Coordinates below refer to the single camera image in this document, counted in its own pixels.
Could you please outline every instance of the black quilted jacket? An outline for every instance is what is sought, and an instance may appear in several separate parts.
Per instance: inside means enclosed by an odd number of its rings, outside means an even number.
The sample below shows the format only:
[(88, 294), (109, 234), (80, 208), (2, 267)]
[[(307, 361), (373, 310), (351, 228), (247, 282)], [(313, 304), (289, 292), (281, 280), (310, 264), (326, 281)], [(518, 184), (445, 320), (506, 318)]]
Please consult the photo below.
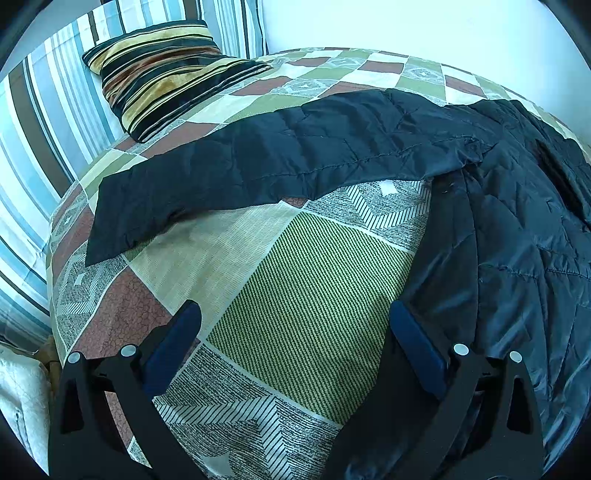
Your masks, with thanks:
[[(188, 213), (428, 177), (431, 213), (403, 298), (454, 343), (521, 352), (548, 468), (590, 398), (591, 169), (573, 140), (518, 102), (441, 108), (366, 90), (232, 123), (105, 178), (86, 263)], [(327, 479), (383, 478), (437, 406), (395, 345), (382, 367), (392, 375), (380, 375), (368, 399), (379, 392), (383, 401), (343, 428)]]

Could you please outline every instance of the patterned bedspread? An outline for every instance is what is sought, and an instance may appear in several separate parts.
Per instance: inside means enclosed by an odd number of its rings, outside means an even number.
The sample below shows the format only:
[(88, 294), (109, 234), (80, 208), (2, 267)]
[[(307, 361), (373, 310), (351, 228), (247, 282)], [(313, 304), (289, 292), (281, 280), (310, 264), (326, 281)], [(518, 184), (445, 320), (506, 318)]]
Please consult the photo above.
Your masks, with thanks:
[(432, 61), (348, 48), (261, 60), (274, 69), (203, 102), (146, 144), (121, 139), (72, 185), (53, 218), (50, 312), (63, 361), (73, 350), (93, 358), (140, 343), (186, 299), (197, 301), (198, 341), (154, 399), (164, 420), (212, 478), (315, 479), (374, 382), (388, 307), (426, 224), (429, 184), (381, 181), (315, 202), (207, 213), (85, 268), (100, 181), (235, 120), (368, 88), (396, 87), (438, 105), (516, 99), (574, 135), (516, 93)]

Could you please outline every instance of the green square pattern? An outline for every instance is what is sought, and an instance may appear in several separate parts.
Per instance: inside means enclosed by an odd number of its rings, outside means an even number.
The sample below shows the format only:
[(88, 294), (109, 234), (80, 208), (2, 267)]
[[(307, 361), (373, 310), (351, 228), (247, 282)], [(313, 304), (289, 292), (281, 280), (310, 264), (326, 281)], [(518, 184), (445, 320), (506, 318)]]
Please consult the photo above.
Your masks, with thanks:
[(406, 65), (414, 65), (415, 67), (421, 67), (423, 69), (432, 70), (440, 75), (443, 75), (441, 70), (441, 64), (436, 61), (419, 59), (418, 57), (409, 57)]
[(277, 93), (266, 93), (252, 102), (245, 109), (235, 113), (226, 120), (226, 123), (232, 123), (242, 118), (258, 115), (259, 113), (269, 113), (282, 108), (289, 108), (291, 106), (300, 106), (309, 102), (312, 97), (295, 96), (295, 95), (279, 95)]
[(478, 83), (480, 84), (482, 91), (489, 100), (499, 100), (504, 98), (505, 100), (511, 100), (506, 90), (499, 84), (491, 82), (486, 78), (474, 75)]
[(422, 80), (415, 80), (401, 76), (398, 79), (396, 88), (419, 93), (420, 95), (424, 95), (426, 97), (435, 97), (443, 101), (446, 100), (444, 85), (437, 85), (435, 83), (424, 82)]
[(302, 58), (302, 57), (303, 57), (304, 55), (306, 55), (307, 53), (308, 53), (308, 52), (306, 52), (306, 51), (301, 51), (301, 50), (298, 50), (298, 51), (291, 51), (291, 52), (288, 52), (288, 53), (284, 53), (284, 54), (282, 54), (282, 55), (281, 55), (281, 57), (285, 57), (285, 58), (287, 58), (287, 59), (293, 59), (293, 60), (297, 60), (297, 59), (300, 59), (300, 58)]
[[(115, 141), (114, 145), (117, 145), (119, 143), (119, 140)], [(84, 169), (82, 170), (82, 173), (80, 174), (79, 178), (83, 179), (84, 176), (90, 171), (90, 169), (92, 167), (94, 167), (98, 162), (100, 162), (100, 160), (107, 155), (107, 153), (110, 153), (112, 150), (116, 150), (116, 148), (107, 148), (106, 150), (103, 150), (100, 154), (98, 154), (91, 163), (89, 163), (86, 167), (84, 167)]]
[(412, 256), (299, 214), (207, 341), (305, 408), (343, 424), (375, 383), (390, 303)]
[(86, 192), (86, 196), (88, 198), (91, 198), (96, 192), (99, 191), (99, 185), (106, 176), (113, 175), (113, 173), (117, 173), (120, 168), (122, 168), (125, 164), (129, 163), (134, 158), (135, 155), (131, 153), (122, 153), (119, 157), (114, 159), (84, 189), (84, 191)]
[(339, 55), (336, 58), (340, 58), (340, 59), (344, 59), (344, 58), (348, 58), (348, 59), (365, 59), (367, 60), (368, 57), (371, 55), (371, 51), (369, 50), (363, 50), (363, 49), (359, 49), (356, 48), (354, 50), (343, 50), (341, 53), (339, 53)]
[(301, 75), (299, 78), (301, 79), (333, 79), (333, 80), (340, 80), (348, 73), (351, 73), (353, 69), (348, 69), (345, 67), (317, 67), (314, 70), (306, 72), (305, 74)]
[(155, 236), (150, 237), (142, 242), (139, 242), (133, 248), (127, 250), (127, 252), (124, 252), (124, 257), (127, 259), (128, 262), (133, 262), (133, 260), (136, 259), (137, 256), (144, 251), (144, 249), (152, 242), (152, 240), (154, 240), (154, 238)]

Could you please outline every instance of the striped curtain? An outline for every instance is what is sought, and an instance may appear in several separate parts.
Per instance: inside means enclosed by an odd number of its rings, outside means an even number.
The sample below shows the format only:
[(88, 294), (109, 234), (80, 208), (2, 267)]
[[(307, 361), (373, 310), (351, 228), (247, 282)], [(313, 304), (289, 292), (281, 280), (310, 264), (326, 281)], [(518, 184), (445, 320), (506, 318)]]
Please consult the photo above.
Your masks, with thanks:
[(261, 1), (113, 0), (48, 38), (0, 83), (0, 339), (33, 351), (51, 333), (51, 215), (124, 134), (82, 54), (138, 28), (201, 18), (224, 54), (258, 57), (268, 52)]

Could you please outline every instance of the metal screw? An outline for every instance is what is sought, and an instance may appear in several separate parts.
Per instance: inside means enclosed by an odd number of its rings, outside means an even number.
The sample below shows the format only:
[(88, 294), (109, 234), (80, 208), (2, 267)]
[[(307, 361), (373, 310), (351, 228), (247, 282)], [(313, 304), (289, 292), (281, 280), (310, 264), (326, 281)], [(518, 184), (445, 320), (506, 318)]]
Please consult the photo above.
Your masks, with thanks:
[(135, 347), (135, 345), (125, 345), (122, 349), (121, 349), (121, 355), (123, 356), (134, 356), (135, 353), (137, 351), (137, 348)]
[(456, 343), (453, 346), (453, 351), (456, 352), (458, 355), (466, 356), (470, 352), (470, 349), (463, 343)]
[(70, 356), (68, 357), (68, 361), (71, 364), (75, 364), (78, 360), (80, 360), (80, 352), (73, 352), (70, 354)]
[(511, 360), (513, 360), (516, 364), (520, 363), (523, 360), (521, 354), (519, 352), (516, 352), (515, 350), (513, 350), (509, 354), (509, 358), (511, 358)]

